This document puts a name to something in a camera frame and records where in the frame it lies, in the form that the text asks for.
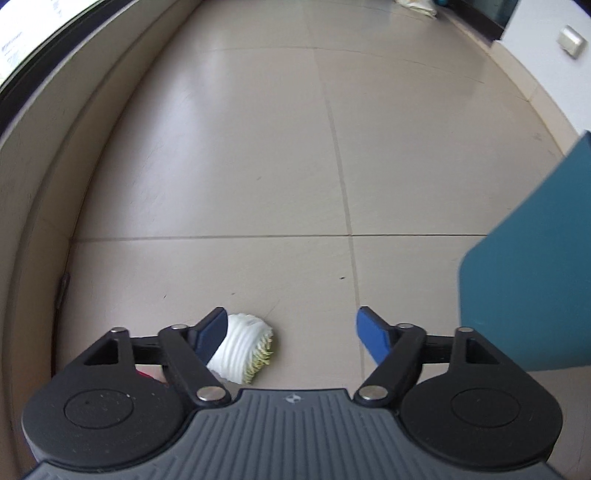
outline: ridged rubber surface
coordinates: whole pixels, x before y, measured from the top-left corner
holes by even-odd
[[[345,390],[245,390],[198,413],[168,451],[129,469],[70,472],[40,464],[28,480],[557,480],[546,464],[503,473],[461,470],[409,441],[386,410]]]

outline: white wall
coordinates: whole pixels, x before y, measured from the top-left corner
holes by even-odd
[[[582,133],[591,130],[591,51],[577,60],[563,52],[556,39],[565,25],[591,41],[591,17],[573,0],[521,0],[501,43]]]

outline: baseboard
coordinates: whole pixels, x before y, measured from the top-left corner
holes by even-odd
[[[463,20],[455,16],[453,12],[446,11],[444,16],[458,30],[480,47],[515,83],[524,98],[531,104],[544,122],[544,125],[546,125],[548,132],[554,138],[560,151],[563,154],[567,154],[579,139],[579,133],[530,71],[499,40],[495,40],[492,44],[489,44],[472,27],[466,25]]]
[[[106,24],[72,55],[74,59],[75,55],[86,55],[86,61],[91,62],[94,57],[86,53],[86,45],[94,42],[97,48],[106,49],[108,45],[104,47],[104,36],[107,33],[113,40],[125,26],[129,29],[129,22],[125,20],[130,15],[134,15],[139,23],[137,37],[115,60],[115,64],[102,73],[102,78],[91,77],[88,80],[89,83],[96,81],[97,86],[86,103],[71,107],[78,108],[79,114],[69,126],[65,138],[62,137],[63,143],[45,173],[21,237],[4,325],[2,358],[7,410],[12,427],[9,434],[14,438],[15,459],[20,471],[15,474],[6,472],[0,475],[2,479],[18,478],[35,465],[22,434],[20,420],[27,400],[51,378],[56,288],[64,273],[70,238],[95,165],[138,83],[200,0],[150,2],[152,0],[133,3],[121,14],[118,24],[115,21]],[[67,85],[71,78],[65,76],[62,83]],[[41,99],[44,99],[44,93],[39,94]],[[43,144],[39,143],[39,149],[42,148]]]

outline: tile floor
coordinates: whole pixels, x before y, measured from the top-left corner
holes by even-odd
[[[222,305],[276,331],[255,386],[354,390],[373,368],[358,306],[451,334],[462,256],[559,158],[445,17],[391,0],[206,0],[96,171],[59,361],[113,325],[153,335]],[[591,374],[537,375],[566,409],[553,463],[588,478]]]

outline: white bag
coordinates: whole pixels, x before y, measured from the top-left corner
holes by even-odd
[[[433,0],[396,0],[396,3],[429,17],[437,15],[437,8]]]
[[[226,338],[207,364],[220,377],[237,384],[249,384],[269,364],[273,330],[254,315],[228,315]]]

